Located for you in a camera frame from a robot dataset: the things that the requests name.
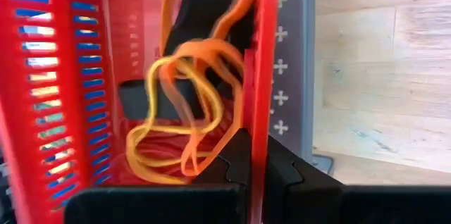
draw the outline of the red basket wall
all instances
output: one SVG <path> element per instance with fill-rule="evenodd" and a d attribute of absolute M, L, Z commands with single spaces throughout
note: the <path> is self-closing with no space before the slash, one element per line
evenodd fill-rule
<path fill-rule="evenodd" d="M 276 0 L 257 0 L 245 54 L 251 223 L 260 223 Z M 118 185 L 119 82 L 156 58 L 161 0 L 0 0 L 0 138 L 19 223 L 62 224 L 83 188 Z"/>

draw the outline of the black object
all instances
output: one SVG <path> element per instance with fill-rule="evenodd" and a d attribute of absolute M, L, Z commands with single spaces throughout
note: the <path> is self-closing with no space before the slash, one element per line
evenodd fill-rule
<path fill-rule="evenodd" d="M 272 137 L 265 224 L 451 223 L 451 187 L 346 186 Z"/>
<path fill-rule="evenodd" d="M 241 129 L 191 185 L 88 189 L 68 202 L 65 224 L 244 224 L 249 174 Z"/>
<path fill-rule="evenodd" d="M 216 21 L 228 10 L 232 2 L 233 0 L 182 0 L 177 19 L 166 43 L 164 56 L 172 54 L 184 42 L 207 38 Z M 252 7 L 241 20 L 231 27 L 228 41 L 241 53 L 244 53 L 245 49 L 251 45 L 253 32 L 254 8 Z M 237 75 L 234 68 L 231 70 L 234 75 Z M 220 93 L 224 97 L 230 96 L 230 88 L 221 86 L 226 83 L 212 69 L 207 68 L 206 77 L 214 87 L 223 90 Z M 176 85 L 186 98 L 195 118 L 203 118 L 204 114 L 199 105 L 199 98 L 190 80 L 177 79 Z M 157 118 L 179 119 L 172 103 L 162 93 L 160 86 L 158 92 Z M 122 82 L 119 85 L 119 94 L 127 118 L 141 120 L 147 117 L 148 101 L 144 81 Z"/>
<path fill-rule="evenodd" d="M 156 84 L 156 94 L 158 98 L 157 118 L 179 119 L 176 109 L 168 97 L 164 94 L 159 81 Z M 202 119 L 204 112 L 199 103 L 196 89 L 189 80 L 175 80 L 175 85 L 187 102 L 191 105 L 193 116 Z M 142 120 L 147 117 L 149 110 L 149 100 L 146 93 L 144 80 L 128 80 L 119 85 L 119 97 L 121 98 L 124 114 L 133 120 Z"/>
<path fill-rule="evenodd" d="M 0 223 L 16 224 L 16 215 L 11 202 L 11 189 L 8 184 L 8 167 L 0 151 Z"/>

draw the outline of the orange rubber band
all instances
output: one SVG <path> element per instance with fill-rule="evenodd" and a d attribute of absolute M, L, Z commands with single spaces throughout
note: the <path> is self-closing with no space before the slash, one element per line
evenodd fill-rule
<path fill-rule="evenodd" d="M 131 170 L 136 176 L 148 182 L 162 184 L 185 184 L 188 179 L 173 177 L 158 173 L 151 168 L 169 166 L 180 163 L 183 175 L 190 177 L 200 174 L 218 156 L 223 147 L 231 140 L 233 135 L 242 126 L 242 86 L 236 77 L 228 70 L 222 58 L 231 62 L 242 74 L 242 54 L 231 44 L 224 41 L 231 26 L 241 19 L 250 9 L 253 0 L 234 0 L 230 7 L 216 23 L 212 30 L 211 38 L 201 41 L 190 41 L 181 44 L 172 56 L 160 58 L 147 73 L 147 91 L 149 94 L 149 113 L 144 124 L 133 128 L 127 135 L 126 156 Z M 161 38 L 160 54 L 164 48 L 172 27 L 172 11 L 174 0 L 163 0 L 161 11 Z M 193 63 L 188 63 L 185 58 L 193 58 Z M 198 152 L 197 146 L 204 136 L 218 126 L 223 117 L 223 105 L 221 98 L 211 83 L 204 76 L 207 66 L 233 88 L 233 121 L 224 136 L 211 152 Z M 183 125 L 155 125 L 156 115 L 156 74 L 160 77 L 165 95 L 174 104 Z M 186 77 L 194 84 L 202 110 L 205 114 L 203 127 L 198 126 L 185 98 L 175 87 L 175 79 Z M 178 133 L 190 135 L 180 158 L 168 160 L 155 160 L 137 153 L 137 145 L 147 136 L 151 130 L 160 132 Z M 187 162 L 191 159 L 193 169 L 187 169 Z"/>

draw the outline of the light wood surface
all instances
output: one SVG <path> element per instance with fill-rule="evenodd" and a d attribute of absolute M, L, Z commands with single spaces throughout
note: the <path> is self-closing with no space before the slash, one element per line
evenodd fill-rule
<path fill-rule="evenodd" d="M 314 146 L 451 173 L 451 0 L 316 3 Z"/>
<path fill-rule="evenodd" d="M 333 177 L 346 185 L 451 185 L 451 174 L 320 151 L 335 160 Z"/>

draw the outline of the gray plastic panel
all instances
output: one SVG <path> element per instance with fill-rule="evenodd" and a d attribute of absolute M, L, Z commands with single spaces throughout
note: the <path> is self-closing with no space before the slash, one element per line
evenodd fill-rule
<path fill-rule="evenodd" d="M 270 134 L 312 162 L 315 0 L 279 0 Z"/>

